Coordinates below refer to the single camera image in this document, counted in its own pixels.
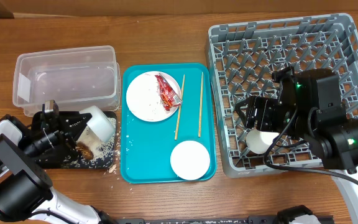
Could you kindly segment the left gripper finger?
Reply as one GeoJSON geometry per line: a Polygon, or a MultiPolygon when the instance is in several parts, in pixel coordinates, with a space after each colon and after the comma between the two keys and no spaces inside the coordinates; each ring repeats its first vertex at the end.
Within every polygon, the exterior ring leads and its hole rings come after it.
{"type": "Polygon", "coordinates": [[[82,132],[85,130],[85,124],[71,125],[65,127],[63,130],[64,137],[66,139],[66,145],[69,148],[69,156],[72,160],[77,160],[80,157],[80,153],[75,149],[76,142],[81,136],[82,132]]]}
{"type": "Polygon", "coordinates": [[[59,112],[59,125],[63,131],[82,131],[91,118],[90,113],[59,112]]]}

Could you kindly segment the grey bowl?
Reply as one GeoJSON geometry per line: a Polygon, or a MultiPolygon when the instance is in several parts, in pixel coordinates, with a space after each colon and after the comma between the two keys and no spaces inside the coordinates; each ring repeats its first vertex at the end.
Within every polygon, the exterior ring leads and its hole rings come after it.
{"type": "Polygon", "coordinates": [[[108,117],[97,107],[91,106],[79,111],[79,114],[89,113],[91,119],[87,122],[87,126],[102,141],[108,142],[115,133],[115,127],[108,120],[108,117]]]}

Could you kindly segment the rice and food scraps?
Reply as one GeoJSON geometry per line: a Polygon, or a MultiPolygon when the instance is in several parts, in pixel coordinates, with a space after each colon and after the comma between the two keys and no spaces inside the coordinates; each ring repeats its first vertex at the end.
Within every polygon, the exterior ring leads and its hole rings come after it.
{"type": "Polygon", "coordinates": [[[107,169],[114,163],[116,131],[108,142],[102,142],[89,127],[86,127],[77,140],[80,146],[87,146],[88,152],[93,155],[92,159],[83,157],[83,153],[77,160],[66,156],[62,169],[107,169]]]}

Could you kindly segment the white round plate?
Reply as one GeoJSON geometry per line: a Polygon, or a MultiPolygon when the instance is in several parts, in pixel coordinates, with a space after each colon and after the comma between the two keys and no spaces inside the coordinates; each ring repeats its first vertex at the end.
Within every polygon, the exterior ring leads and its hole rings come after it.
{"type": "Polygon", "coordinates": [[[147,122],[163,121],[176,112],[177,102],[181,101],[181,88],[169,74],[160,71],[144,72],[130,82],[126,91],[126,103],[130,112],[147,122]],[[160,84],[157,76],[162,77],[175,93],[174,106],[168,110],[160,96],[160,84]]]}

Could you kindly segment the pink bowl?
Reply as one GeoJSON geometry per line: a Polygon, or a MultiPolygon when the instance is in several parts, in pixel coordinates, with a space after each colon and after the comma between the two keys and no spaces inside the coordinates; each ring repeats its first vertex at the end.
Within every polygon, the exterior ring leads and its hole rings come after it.
{"type": "Polygon", "coordinates": [[[183,141],[173,148],[170,165],[184,180],[197,180],[207,173],[211,163],[208,150],[197,141],[183,141]]]}

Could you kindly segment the red snack wrapper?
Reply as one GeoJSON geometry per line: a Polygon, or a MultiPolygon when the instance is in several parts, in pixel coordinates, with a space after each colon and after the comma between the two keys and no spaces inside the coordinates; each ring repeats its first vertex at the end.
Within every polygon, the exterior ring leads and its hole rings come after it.
{"type": "Polygon", "coordinates": [[[173,107],[180,106],[182,104],[182,100],[167,80],[162,75],[156,75],[155,77],[158,82],[159,95],[165,110],[169,111],[173,107]]]}

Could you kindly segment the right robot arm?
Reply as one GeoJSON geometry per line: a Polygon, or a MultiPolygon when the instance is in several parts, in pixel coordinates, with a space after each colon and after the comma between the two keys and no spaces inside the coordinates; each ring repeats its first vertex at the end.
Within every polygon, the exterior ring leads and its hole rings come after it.
{"type": "Polygon", "coordinates": [[[246,128],[277,134],[265,147],[248,142],[248,148],[262,154],[270,168],[331,176],[358,223],[358,118],[347,117],[338,76],[327,68],[296,72],[286,67],[272,72],[272,80],[280,85],[277,99],[250,96],[235,105],[246,128]],[[282,136],[307,143],[323,169],[275,165],[269,157],[282,136]]]}

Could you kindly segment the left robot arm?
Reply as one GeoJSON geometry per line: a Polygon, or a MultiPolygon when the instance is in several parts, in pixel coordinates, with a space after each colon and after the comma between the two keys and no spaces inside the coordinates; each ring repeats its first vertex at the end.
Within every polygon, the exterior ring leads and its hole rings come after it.
{"type": "Polygon", "coordinates": [[[16,117],[0,119],[0,221],[115,223],[106,212],[83,205],[54,189],[45,168],[74,157],[86,129],[106,142],[114,127],[96,110],[39,112],[25,126],[16,117]]]}

